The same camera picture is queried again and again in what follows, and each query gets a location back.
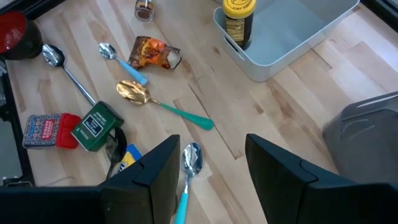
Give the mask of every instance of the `sauce bottle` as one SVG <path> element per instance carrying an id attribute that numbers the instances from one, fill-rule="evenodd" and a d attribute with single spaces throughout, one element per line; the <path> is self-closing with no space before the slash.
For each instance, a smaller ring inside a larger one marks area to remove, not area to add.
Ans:
<path id="1" fill-rule="evenodd" d="M 223 0 L 227 34 L 243 49 L 251 43 L 256 0 Z"/>

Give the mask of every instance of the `light wood surface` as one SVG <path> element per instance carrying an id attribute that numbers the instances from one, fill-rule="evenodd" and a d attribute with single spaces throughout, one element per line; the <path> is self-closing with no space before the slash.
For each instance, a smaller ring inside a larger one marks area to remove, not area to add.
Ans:
<path id="1" fill-rule="evenodd" d="M 396 90 L 398 34 L 363 5 L 326 41 L 265 83 L 254 83 L 221 47 L 213 23 L 213 1 L 156 1 L 154 22 L 134 16 L 134 0 L 67 0 L 38 23 L 46 43 L 67 54 L 67 67 L 99 100 L 126 121 L 128 141 L 143 154 L 171 134 L 181 147 L 200 143 L 205 166 L 192 182 L 187 223 L 265 223 L 244 155 L 247 133 L 256 133 L 308 161 L 337 172 L 322 139 L 322 128 L 345 106 Z M 175 70 L 143 69 L 154 98 L 208 116 L 216 128 L 204 131 L 157 105 L 136 106 L 115 86 L 129 75 L 104 60 L 99 42 L 127 59 L 135 37 L 148 35 L 182 49 Z M 84 116 L 90 105 L 61 69 L 42 57 L 8 62 L 24 127 L 32 114 Z M 105 178 L 105 152 L 29 150 L 37 185 L 96 185 Z M 180 175 L 178 194 L 184 175 Z"/>

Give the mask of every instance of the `gold spoon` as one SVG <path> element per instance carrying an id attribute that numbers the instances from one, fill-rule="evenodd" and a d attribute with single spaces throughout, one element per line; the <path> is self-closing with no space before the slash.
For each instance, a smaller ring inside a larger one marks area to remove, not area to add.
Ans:
<path id="1" fill-rule="evenodd" d="M 182 116 L 183 118 L 191 121 L 192 123 L 198 125 L 199 127 L 205 129 L 205 130 L 211 130 L 214 127 L 214 121 L 208 118 L 204 118 L 198 115 L 190 114 L 182 110 L 178 110 L 176 108 L 173 108 L 169 105 L 166 105 L 164 103 L 160 103 L 152 97 L 150 97 L 149 91 L 147 88 L 143 87 L 142 85 L 133 82 L 133 81 L 120 81 L 118 85 L 116 86 L 116 89 L 118 90 L 119 94 L 123 96 L 123 98 L 130 100 L 131 102 L 137 104 L 137 105 L 143 105 L 148 102 L 153 102 L 156 103 L 170 111 L 173 111 L 174 113 Z"/>

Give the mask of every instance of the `silver spoon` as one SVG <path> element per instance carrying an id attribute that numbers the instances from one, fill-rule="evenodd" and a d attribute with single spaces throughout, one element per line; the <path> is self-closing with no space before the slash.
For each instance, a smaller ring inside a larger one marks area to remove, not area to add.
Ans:
<path id="1" fill-rule="evenodd" d="M 81 91 L 83 96 L 88 100 L 88 102 L 94 106 L 96 101 L 94 98 L 88 93 L 88 91 L 83 87 L 83 85 L 76 79 L 76 77 L 69 72 L 67 68 L 65 68 L 65 55 L 63 52 L 56 46 L 52 46 L 50 44 L 43 45 L 43 56 L 47 63 L 54 67 L 62 67 L 72 82 L 77 86 L 77 88 Z"/>
<path id="2" fill-rule="evenodd" d="M 186 173 L 185 188 L 182 193 L 180 205 L 175 216 L 175 224 L 184 224 L 188 205 L 188 189 L 191 179 L 196 176 L 203 167 L 203 156 L 198 143 L 190 143 L 183 151 L 181 157 L 181 169 Z"/>
<path id="3" fill-rule="evenodd" d="M 125 69 L 125 71 L 127 71 L 133 78 L 135 78 L 138 83 L 140 83 L 143 86 L 148 84 L 148 79 L 145 76 L 143 76 L 137 70 L 133 69 L 129 64 L 122 61 L 118 57 L 116 50 L 112 47 L 112 45 L 110 45 L 108 43 L 104 43 L 104 42 L 100 43 L 98 45 L 98 50 L 104 58 L 110 59 L 110 60 L 116 59 L 122 65 L 122 67 Z"/>

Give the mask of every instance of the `green box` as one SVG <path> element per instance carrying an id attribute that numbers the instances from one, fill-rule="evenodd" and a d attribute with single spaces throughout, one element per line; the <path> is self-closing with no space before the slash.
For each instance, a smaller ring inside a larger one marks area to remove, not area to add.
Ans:
<path id="1" fill-rule="evenodd" d="M 100 101 L 77 124 L 72 135 L 87 151 L 97 152 L 104 146 L 109 132 L 123 122 L 110 106 Z"/>

